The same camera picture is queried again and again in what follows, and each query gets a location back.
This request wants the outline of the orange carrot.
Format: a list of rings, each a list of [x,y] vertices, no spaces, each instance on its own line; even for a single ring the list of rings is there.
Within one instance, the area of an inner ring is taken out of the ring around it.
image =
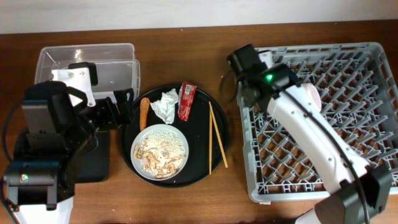
[[[147,114],[149,111],[150,99],[144,97],[140,102],[140,117],[139,117],[139,127],[143,131],[147,126]]]

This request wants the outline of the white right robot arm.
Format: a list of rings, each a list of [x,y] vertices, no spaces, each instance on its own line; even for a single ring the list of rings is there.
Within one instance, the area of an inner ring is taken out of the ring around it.
[[[252,44],[227,60],[236,77],[235,94],[283,125],[330,194],[289,223],[369,223],[385,209],[392,174],[385,166],[372,168],[340,137],[321,115],[318,93],[310,93],[286,64],[266,64]]]

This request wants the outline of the red snack wrapper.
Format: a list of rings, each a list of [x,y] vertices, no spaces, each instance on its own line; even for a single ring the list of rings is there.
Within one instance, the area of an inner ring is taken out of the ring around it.
[[[182,121],[188,121],[197,86],[189,82],[183,82],[178,93],[178,117]]]

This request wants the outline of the wooden chopstick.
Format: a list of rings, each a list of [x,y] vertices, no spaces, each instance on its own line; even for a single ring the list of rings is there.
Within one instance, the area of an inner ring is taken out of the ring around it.
[[[221,151],[221,156],[223,158],[224,166],[226,168],[228,168],[228,162],[226,160],[223,143],[221,141],[221,135],[220,135],[220,132],[219,132],[219,129],[218,129],[218,124],[217,124],[216,119],[215,119],[215,114],[214,114],[211,102],[209,102],[209,107],[210,107],[210,116],[211,116],[211,120],[212,120],[212,125],[213,125],[213,127],[215,128],[215,131],[216,131],[216,136],[217,136],[217,140],[218,140],[218,143],[219,143],[219,146],[220,146],[220,151]]]
[[[209,102],[209,175],[211,175],[212,173],[212,149],[213,149],[212,130],[213,130],[213,119],[211,113],[211,103]]]

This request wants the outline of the grey plate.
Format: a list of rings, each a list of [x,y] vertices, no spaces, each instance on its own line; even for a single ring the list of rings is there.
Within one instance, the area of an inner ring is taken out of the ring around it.
[[[155,124],[140,132],[131,146],[131,162],[144,178],[171,179],[188,161],[189,146],[183,133],[168,124]]]

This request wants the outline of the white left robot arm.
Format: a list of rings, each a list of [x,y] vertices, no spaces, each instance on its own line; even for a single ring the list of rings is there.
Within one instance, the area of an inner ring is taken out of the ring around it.
[[[134,117],[134,90],[93,93],[92,62],[72,63],[24,93],[16,105],[27,128],[1,178],[1,202],[14,223],[68,223],[76,184],[109,175],[110,131]]]

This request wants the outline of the pink bowl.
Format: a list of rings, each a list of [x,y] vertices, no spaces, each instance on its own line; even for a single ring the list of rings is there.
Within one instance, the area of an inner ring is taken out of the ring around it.
[[[300,89],[302,90],[300,98],[305,108],[320,113],[322,110],[322,101],[316,87],[311,83],[303,83]]]

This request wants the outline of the white tissue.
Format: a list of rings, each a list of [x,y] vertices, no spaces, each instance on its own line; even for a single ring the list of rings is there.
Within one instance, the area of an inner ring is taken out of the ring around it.
[[[165,124],[172,124],[175,119],[175,104],[178,102],[176,89],[162,93],[161,99],[150,104],[155,115]]]

